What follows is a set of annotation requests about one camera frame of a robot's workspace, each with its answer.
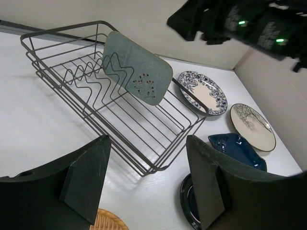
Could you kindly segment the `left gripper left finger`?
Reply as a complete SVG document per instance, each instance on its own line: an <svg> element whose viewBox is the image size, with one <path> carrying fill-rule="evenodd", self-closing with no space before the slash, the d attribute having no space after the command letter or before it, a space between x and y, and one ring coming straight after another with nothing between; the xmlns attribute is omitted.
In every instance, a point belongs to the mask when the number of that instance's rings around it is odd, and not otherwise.
<svg viewBox="0 0 307 230"><path fill-rule="evenodd" d="M102 135L14 177L0 179L3 230L87 230L94 225L111 151Z"/></svg>

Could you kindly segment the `light green rectangular plate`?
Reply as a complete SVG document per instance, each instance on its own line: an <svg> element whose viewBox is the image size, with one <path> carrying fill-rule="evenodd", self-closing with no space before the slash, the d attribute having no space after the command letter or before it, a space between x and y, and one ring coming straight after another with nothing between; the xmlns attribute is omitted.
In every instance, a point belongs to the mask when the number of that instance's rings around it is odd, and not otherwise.
<svg viewBox="0 0 307 230"><path fill-rule="evenodd" d="M116 31L106 38L103 70L120 87L152 106L162 101L173 78L166 61Z"/></svg>

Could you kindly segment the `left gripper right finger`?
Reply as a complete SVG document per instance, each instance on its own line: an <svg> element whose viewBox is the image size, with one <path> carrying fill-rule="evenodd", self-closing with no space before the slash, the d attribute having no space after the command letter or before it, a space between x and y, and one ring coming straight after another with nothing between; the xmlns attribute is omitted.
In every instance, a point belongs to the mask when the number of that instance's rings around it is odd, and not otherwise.
<svg viewBox="0 0 307 230"><path fill-rule="evenodd" d="M304 230L307 174L280 176L247 166L195 135L186 139L204 230Z"/></svg>

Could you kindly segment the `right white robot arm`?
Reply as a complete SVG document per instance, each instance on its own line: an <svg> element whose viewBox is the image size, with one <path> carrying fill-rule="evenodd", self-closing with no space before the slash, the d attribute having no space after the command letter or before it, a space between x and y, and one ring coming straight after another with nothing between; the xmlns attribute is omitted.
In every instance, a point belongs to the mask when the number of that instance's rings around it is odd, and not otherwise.
<svg viewBox="0 0 307 230"><path fill-rule="evenodd" d="M186 41L197 32L207 45L235 39L278 61L296 59L293 72L307 67L305 0L188 0L167 25Z"/></svg>

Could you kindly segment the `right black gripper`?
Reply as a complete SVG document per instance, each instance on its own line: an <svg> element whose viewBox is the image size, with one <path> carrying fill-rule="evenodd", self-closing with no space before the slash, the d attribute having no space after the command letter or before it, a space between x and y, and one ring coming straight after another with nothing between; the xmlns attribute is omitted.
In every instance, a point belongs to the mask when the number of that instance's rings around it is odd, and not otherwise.
<svg viewBox="0 0 307 230"><path fill-rule="evenodd" d="M185 41L194 41L198 30L207 45L221 45L231 40L223 28L232 0L188 0L167 19L167 26Z"/></svg>

